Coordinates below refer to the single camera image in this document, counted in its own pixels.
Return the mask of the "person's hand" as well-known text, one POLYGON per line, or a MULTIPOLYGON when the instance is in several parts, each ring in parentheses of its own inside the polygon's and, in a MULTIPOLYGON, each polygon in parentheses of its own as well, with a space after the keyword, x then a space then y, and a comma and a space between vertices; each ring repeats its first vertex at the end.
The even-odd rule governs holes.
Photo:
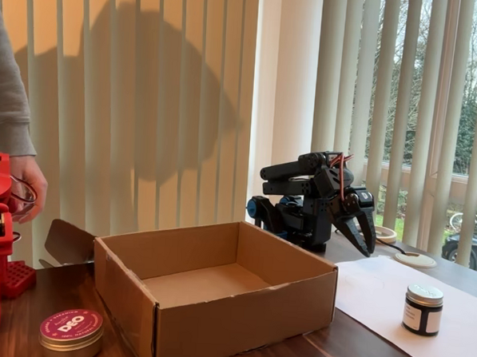
POLYGON ((11 157, 10 168, 14 176, 28 183, 38 196, 32 208, 18 210, 18 215, 14 217, 15 221, 24 224, 32 221, 43 210, 48 183, 33 156, 11 157))

